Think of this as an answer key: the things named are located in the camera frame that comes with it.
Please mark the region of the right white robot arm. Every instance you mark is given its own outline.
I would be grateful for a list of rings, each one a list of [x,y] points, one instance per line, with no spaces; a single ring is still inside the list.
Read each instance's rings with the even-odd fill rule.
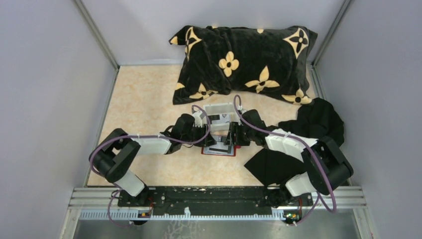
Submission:
[[[330,195],[354,174],[351,164],[331,137],[303,137],[266,126],[257,110],[234,109],[234,113],[238,121],[229,129],[230,143],[249,146],[254,142],[268,151],[297,160],[305,168],[281,182],[280,198],[284,204],[293,205],[306,193]]]

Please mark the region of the black cards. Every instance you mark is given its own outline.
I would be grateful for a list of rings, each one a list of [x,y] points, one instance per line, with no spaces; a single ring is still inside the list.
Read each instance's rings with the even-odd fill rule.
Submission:
[[[231,114],[218,114],[209,116],[212,124],[227,124],[231,122]]]

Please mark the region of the white plastic card box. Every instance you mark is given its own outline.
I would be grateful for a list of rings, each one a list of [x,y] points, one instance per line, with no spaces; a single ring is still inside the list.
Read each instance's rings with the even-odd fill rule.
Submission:
[[[239,122],[233,103],[204,105],[204,110],[211,121],[211,133],[228,131],[232,122]]]

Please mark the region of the red card holder wallet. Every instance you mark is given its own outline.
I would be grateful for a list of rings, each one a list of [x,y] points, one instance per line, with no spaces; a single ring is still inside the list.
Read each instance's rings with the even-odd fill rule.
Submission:
[[[203,155],[215,155],[215,156],[228,156],[235,157],[236,151],[239,149],[239,146],[234,145],[224,145],[224,144],[215,144],[212,146],[203,147],[201,154]]]

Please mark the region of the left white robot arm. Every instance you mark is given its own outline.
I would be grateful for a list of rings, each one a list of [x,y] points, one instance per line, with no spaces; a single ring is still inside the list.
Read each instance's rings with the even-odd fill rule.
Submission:
[[[90,154],[89,163],[94,173],[127,192],[135,205],[143,206],[149,200],[149,192],[147,185],[129,169],[135,157],[172,154],[184,144],[197,147],[215,144],[206,113],[182,114],[174,125],[156,135],[130,135],[116,128]]]

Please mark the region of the white credit card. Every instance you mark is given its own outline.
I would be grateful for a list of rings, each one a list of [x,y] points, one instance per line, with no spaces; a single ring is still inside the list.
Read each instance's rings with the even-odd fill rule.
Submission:
[[[207,155],[223,155],[223,156],[234,156],[235,150],[229,145],[213,145],[210,147],[204,147],[202,154]]]

